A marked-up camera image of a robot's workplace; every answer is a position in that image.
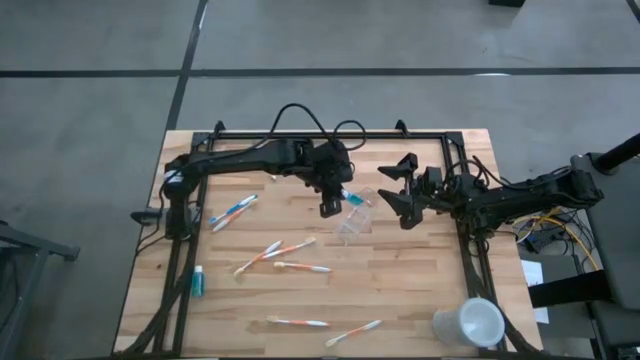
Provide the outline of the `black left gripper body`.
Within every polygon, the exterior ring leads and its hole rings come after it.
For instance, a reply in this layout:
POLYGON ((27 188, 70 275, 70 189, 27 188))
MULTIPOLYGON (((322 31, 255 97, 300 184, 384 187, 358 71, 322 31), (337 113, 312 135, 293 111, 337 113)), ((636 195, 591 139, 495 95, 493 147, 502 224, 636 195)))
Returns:
POLYGON ((309 152, 312 169, 302 174, 306 187, 316 192, 341 193, 343 184, 353 180, 348 150, 340 140, 326 142, 309 152))

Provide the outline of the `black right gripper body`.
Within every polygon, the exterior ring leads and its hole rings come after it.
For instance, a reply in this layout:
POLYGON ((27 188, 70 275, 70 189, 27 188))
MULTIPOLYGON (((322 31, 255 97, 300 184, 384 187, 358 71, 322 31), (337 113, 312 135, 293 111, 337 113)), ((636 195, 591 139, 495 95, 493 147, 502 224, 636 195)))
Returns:
POLYGON ((414 208, 423 210, 449 210, 450 203, 443 197, 443 176, 440 168, 427 167, 422 175, 410 181, 409 195, 414 208))

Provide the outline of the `clear acrylic holder box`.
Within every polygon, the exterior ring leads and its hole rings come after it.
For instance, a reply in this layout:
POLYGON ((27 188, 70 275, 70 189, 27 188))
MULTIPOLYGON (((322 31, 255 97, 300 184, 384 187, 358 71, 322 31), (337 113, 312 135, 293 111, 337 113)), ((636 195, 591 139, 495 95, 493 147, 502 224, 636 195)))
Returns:
POLYGON ((353 206, 344 199, 350 210, 347 216, 334 229, 334 233, 344 246, 353 243, 361 234, 371 232, 378 202, 377 192, 369 187, 352 193, 363 198, 364 203, 360 206, 353 206))

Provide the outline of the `orange white toothbrush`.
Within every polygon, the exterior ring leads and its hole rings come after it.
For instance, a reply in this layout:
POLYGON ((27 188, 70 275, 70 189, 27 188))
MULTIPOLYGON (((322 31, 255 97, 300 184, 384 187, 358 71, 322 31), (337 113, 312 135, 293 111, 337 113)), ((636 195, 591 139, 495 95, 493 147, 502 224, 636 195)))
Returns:
POLYGON ((280 241, 277 241, 277 242, 271 244, 265 250, 263 250, 262 252, 257 254, 255 257, 253 257, 251 260, 249 260, 246 264, 244 264, 243 266, 241 266, 237 270, 235 270, 234 273, 233 273, 233 276, 234 277, 240 276, 247 268, 249 268, 255 262, 261 260, 265 255, 277 250, 280 247, 280 245, 282 244, 282 242, 283 241, 280 240, 280 241))
POLYGON ((330 324, 319 320, 287 320, 281 319, 276 316, 268 316, 266 321, 272 324, 285 324, 296 326, 308 326, 308 327, 329 327, 330 324))
POLYGON ((331 273, 333 271, 331 268, 328 268, 328 267, 306 265, 306 264, 299 264, 299 263, 275 262, 273 266, 279 269, 291 268, 291 269, 305 270, 305 271, 317 272, 317 273, 331 273))
POLYGON ((375 321, 372 321, 372 322, 370 322, 370 323, 368 323, 366 325, 363 325, 363 326, 358 327, 356 329, 350 330, 350 331, 348 331, 348 332, 346 332, 344 334, 341 334, 341 335, 339 335, 337 337, 331 338, 331 339, 329 339, 329 340, 327 340, 325 342, 325 347, 326 348, 333 347, 334 345, 336 345, 340 341, 343 341, 346 338, 358 335, 360 333, 372 330, 372 329, 376 328, 377 326, 379 326, 381 323, 382 323, 382 320, 375 320, 375 321))
POLYGON ((305 239, 305 241, 303 243, 300 243, 300 244, 297 244, 297 245, 288 246, 288 247, 285 247, 285 248, 282 248, 282 249, 273 250, 271 252, 268 252, 267 254, 263 255, 261 257, 261 259, 262 260, 270 259, 270 258, 273 258, 275 256, 282 255, 282 254, 285 254, 285 253, 289 253, 289 252, 295 251, 297 249, 312 245, 315 242, 316 242, 316 238, 315 237, 308 237, 308 238, 305 239))

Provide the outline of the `far toothbrushes on table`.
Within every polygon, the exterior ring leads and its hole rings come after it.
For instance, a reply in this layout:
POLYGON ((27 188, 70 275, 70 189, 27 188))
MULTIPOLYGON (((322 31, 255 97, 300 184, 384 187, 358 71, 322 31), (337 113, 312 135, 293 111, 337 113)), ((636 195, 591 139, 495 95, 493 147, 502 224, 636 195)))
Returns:
POLYGON ((252 200, 251 202, 249 202, 247 205, 244 205, 243 207, 241 207, 239 210, 235 211, 233 214, 227 216, 225 219, 223 219, 220 223, 218 223, 217 225, 214 226, 214 228, 212 229, 213 232, 218 232, 220 230, 222 230, 223 228, 225 228, 226 226, 228 226, 231 222, 233 222, 236 218, 238 218, 244 211, 248 210, 252 205, 254 205, 257 202, 256 199, 252 200))

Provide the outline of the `blue black power adapter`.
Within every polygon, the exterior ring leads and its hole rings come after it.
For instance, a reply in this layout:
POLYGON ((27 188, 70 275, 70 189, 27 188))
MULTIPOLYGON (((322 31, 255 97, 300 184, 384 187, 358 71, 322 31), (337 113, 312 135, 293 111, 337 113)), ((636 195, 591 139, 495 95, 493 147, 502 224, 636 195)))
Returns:
POLYGON ((522 244, 529 252, 539 253, 543 248, 551 244, 553 240, 544 234, 529 235, 522 244))

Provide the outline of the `white plastic cup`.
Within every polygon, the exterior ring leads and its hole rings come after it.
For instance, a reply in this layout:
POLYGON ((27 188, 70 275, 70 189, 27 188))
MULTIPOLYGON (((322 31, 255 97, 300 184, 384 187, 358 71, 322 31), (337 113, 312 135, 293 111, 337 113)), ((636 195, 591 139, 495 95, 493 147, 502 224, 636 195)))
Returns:
POLYGON ((500 309, 480 297, 470 298, 453 310, 437 310, 432 326, 445 344, 479 348, 497 345, 506 330, 500 309))

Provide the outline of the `white paper sheet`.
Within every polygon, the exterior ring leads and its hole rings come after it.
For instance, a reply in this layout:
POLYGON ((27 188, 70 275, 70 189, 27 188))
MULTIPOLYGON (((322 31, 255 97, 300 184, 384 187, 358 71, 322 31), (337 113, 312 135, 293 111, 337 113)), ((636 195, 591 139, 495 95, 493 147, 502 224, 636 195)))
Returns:
MULTIPOLYGON (((522 260, 521 261, 526 283, 529 287, 544 283, 542 265, 539 262, 522 260)), ((534 318, 537 323, 549 324, 549 314, 546 307, 535 308, 534 318)))

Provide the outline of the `black side stand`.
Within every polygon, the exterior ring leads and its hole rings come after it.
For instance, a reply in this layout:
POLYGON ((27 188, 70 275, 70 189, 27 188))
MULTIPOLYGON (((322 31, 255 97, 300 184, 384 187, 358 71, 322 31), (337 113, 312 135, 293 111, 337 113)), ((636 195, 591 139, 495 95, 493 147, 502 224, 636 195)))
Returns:
POLYGON ((640 133, 572 164, 604 193, 586 211, 602 268, 531 287, 532 305, 588 302, 602 358, 640 360, 640 133))

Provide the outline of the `grey metal stand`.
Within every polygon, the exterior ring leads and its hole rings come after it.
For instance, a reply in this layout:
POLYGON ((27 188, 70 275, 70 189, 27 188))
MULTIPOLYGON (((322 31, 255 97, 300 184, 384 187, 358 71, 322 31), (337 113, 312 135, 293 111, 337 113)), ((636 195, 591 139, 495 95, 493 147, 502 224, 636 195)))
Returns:
POLYGON ((0 324, 0 360, 15 360, 19 338, 48 258, 51 255, 58 255, 65 261, 75 261, 80 248, 29 235, 16 230, 2 220, 0 220, 0 242, 9 244, 8 251, 13 251, 15 254, 23 252, 34 258, 23 284, 20 284, 20 277, 16 275, 18 287, 16 301, 8 316, 0 324))

